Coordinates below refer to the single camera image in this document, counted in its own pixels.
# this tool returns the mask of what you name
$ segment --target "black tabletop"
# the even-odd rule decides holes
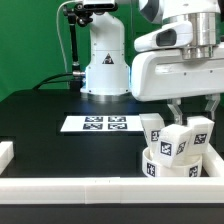
[[[204,97],[182,100],[184,117],[204,114]],[[159,113],[173,123],[166,101],[142,103],[132,97],[121,102],[84,100],[67,90],[24,90],[0,103],[0,140],[13,140],[15,158],[4,177],[139,177],[143,132],[70,132],[60,129],[67,115],[139,115]],[[216,129],[224,127],[224,108],[216,113]],[[221,152],[223,139],[211,140]]]
[[[182,100],[184,121],[207,115],[204,97]],[[166,101],[133,98],[99,103],[67,90],[18,91],[0,103],[0,140],[14,142],[15,158],[1,175],[20,177],[141,177],[142,132],[61,133],[67,115],[160,113]],[[216,112],[212,145],[224,151],[224,108]],[[222,223],[223,204],[0,205],[2,223]]]

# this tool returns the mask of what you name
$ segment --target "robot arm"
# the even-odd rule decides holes
[[[153,11],[152,7],[159,11],[153,1],[140,2],[144,16]],[[162,28],[135,41],[135,49],[144,52],[132,64],[132,94],[136,99],[169,101],[207,95],[206,110],[214,112],[219,94],[224,92],[219,5],[218,0],[160,1]]]
[[[163,0],[139,0],[139,10],[149,22],[162,23]]]

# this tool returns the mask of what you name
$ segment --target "green wall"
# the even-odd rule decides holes
[[[1,0],[0,7],[0,100],[16,90],[31,89],[43,79],[63,73],[64,64],[56,32],[56,12],[63,0]],[[157,29],[130,5],[119,8],[114,16],[126,28],[126,62],[135,56],[133,41],[138,36]],[[64,16],[60,20],[66,55],[71,63],[70,34]],[[89,63],[90,40],[88,28],[78,28],[81,67]],[[66,84],[45,88],[67,88]]]

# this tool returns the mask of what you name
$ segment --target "printed marker sheet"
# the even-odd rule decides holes
[[[143,131],[139,116],[67,116],[61,132]]]

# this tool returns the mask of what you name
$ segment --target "white cube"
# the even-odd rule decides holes
[[[214,122],[203,116],[188,117],[187,126],[192,129],[187,154],[198,155],[207,152]]]
[[[165,127],[163,118],[155,114],[140,114],[141,123],[144,129],[144,134],[148,147],[155,152],[160,131]]]
[[[161,129],[153,161],[168,168],[174,162],[183,163],[190,138],[191,128],[185,126],[172,124]]]

